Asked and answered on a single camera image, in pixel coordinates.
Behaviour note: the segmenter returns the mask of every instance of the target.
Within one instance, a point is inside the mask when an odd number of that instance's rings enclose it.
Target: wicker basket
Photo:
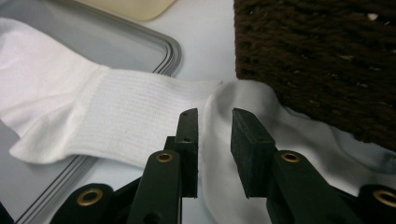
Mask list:
[[[234,0],[236,74],[396,151],[396,1]]]

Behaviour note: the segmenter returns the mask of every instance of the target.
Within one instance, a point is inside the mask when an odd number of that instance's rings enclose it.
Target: gray tray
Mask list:
[[[173,38],[71,1],[0,0],[0,17],[27,23],[91,61],[113,68],[171,76],[181,60]],[[8,153],[18,139],[0,122],[0,202],[17,223],[41,223],[95,158],[29,164]]]

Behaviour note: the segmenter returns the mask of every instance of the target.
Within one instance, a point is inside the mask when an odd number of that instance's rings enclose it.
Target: white cloth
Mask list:
[[[396,189],[396,175],[360,165],[340,148],[327,124],[296,117],[282,107],[272,89],[255,81],[225,83],[205,107],[202,178],[205,203],[218,223],[271,223],[265,199],[245,197],[230,150],[232,110],[254,113],[276,140],[276,147],[305,155],[329,184],[357,195],[365,184]]]
[[[179,114],[203,111],[219,84],[110,69],[0,19],[0,118],[21,138],[10,153],[23,161],[84,154],[144,166]]]

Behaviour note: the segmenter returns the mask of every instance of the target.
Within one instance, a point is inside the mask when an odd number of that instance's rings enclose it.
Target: gold rivet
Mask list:
[[[374,197],[387,206],[396,208],[396,194],[384,189],[378,189],[373,192]]]
[[[103,197],[103,192],[101,189],[87,189],[84,192],[80,193],[77,198],[78,205],[81,206],[90,206],[91,204],[99,202]]]
[[[300,161],[300,157],[294,153],[291,153],[291,152],[284,152],[284,153],[282,153],[281,157],[284,161],[289,161],[289,162],[299,162]]]
[[[161,154],[158,154],[155,158],[157,159],[157,161],[160,161],[160,162],[169,162],[173,159],[173,155],[163,152]]]

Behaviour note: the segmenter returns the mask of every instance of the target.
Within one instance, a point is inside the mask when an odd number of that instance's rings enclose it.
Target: brown woven basket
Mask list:
[[[396,151],[396,1],[234,0],[236,74]]]

